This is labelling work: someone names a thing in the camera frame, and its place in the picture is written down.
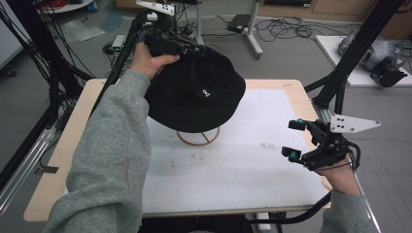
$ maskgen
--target metal bracket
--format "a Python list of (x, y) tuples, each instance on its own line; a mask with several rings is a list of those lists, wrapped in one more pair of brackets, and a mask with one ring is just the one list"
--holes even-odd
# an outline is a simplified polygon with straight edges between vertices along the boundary
[(378, 126), (381, 126), (379, 120), (342, 116), (338, 114), (332, 114), (330, 116), (330, 132), (332, 133), (358, 133)]

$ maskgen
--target hat brim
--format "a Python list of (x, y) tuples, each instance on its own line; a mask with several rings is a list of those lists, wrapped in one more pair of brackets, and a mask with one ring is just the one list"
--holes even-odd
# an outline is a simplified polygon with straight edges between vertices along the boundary
[(174, 106), (153, 92), (145, 98), (149, 102), (149, 117), (157, 122), (187, 133), (200, 133), (212, 130), (226, 123), (236, 111), (242, 99), (246, 83), (234, 72), (228, 92), (216, 103), (200, 108)]

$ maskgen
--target gray sleeve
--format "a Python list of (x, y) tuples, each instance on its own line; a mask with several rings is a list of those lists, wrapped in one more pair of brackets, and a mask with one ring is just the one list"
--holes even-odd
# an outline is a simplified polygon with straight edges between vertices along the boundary
[(331, 193), (330, 209), (324, 211), (321, 233), (369, 233), (377, 232), (368, 217), (364, 196)]
[(127, 70), (89, 119), (67, 177), (69, 194), (51, 210), (44, 232), (137, 232), (150, 162), (144, 99), (150, 81)]

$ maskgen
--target person's right hand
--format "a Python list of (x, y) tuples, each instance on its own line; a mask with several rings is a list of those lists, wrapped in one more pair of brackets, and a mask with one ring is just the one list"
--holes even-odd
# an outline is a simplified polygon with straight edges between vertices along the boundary
[(151, 80), (155, 75), (159, 74), (163, 67), (179, 60), (179, 55), (161, 55), (153, 57), (149, 52), (149, 48), (143, 43), (136, 45), (133, 61), (129, 69), (139, 72), (146, 78)]

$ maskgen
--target wire hat stand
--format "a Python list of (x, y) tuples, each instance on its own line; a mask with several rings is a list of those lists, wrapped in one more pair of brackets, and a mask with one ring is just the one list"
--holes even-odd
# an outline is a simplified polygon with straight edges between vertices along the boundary
[(184, 143), (191, 146), (201, 147), (213, 143), (218, 138), (221, 128), (217, 127), (215, 129), (200, 133), (186, 133), (181, 131), (176, 132)]

